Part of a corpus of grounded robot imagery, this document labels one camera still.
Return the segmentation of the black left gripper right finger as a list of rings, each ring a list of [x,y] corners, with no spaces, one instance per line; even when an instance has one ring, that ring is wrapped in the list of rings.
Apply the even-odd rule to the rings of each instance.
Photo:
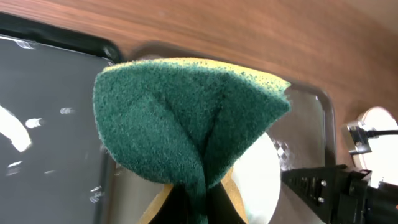
[[[206,193],[208,224],[246,224],[236,211],[222,183]]]

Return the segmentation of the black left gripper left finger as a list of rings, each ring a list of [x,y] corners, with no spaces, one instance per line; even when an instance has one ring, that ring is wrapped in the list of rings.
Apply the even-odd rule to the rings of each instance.
[[[149,224],[187,224],[190,202],[182,186],[173,187]]]

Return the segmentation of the white plate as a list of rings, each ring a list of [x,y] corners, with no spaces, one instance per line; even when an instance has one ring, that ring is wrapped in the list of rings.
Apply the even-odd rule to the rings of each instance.
[[[280,194],[280,164],[267,133],[260,136],[234,163],[236,184],[249,223],[268,224]]]
[[[358,119],[377,131],[397,129],[394,117],[383,107],[370,108]],[[379,187],[380,182],[397,185],[397,136],[379,136],[368,143],[371,152],[354,155],[355,166],[372,171],[371,187]]]

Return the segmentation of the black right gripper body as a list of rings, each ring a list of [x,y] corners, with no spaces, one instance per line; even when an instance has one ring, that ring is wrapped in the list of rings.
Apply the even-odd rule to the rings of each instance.
[[[397,223],[397,186],[370,186],[370,170],[346,165],[283,171],[287,185],[324,223]]]

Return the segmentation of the white plate top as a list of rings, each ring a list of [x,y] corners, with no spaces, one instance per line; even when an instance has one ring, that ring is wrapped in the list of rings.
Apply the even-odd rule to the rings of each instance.
[[[236,184],[249,223],[268,224],[280,194],[280,164],[267,133],[260,136],[234,163]]]

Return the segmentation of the green yellow sponge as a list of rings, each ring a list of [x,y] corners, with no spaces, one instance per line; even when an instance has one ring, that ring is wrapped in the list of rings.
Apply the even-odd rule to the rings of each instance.
[[[209,59],[120,63],[95,78],[95,123],[118,164],[184,189],[187,222],[206,223],[209,191],[290,111],[289,86],[273,74]]]

